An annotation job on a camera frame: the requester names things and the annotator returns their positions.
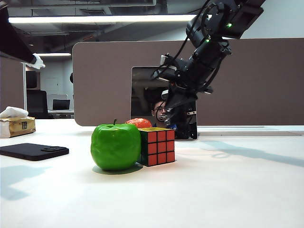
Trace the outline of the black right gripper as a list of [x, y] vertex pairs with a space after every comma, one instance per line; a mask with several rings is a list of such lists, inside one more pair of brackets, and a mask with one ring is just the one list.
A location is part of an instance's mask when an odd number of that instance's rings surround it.
[[165, 109], [165, 124], [173, 125], [181, 122], [179, 106], [195, 102], [197, 93], [212, 94], [210, 86], [214, 79], [214, 63], [206, 63], [202, 58], [192, 55], [189, 60], [172, 60], [171, 66], [176, 67], [174, 77], [169, 85]]

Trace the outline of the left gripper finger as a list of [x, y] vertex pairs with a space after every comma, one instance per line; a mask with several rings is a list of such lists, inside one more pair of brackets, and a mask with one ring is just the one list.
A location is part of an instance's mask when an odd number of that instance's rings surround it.
[[0, 5], [0, 55], [25, 63], [29, 67], [45, 67], [37, 53], [32, 53], [9, 22], [8, 5]]

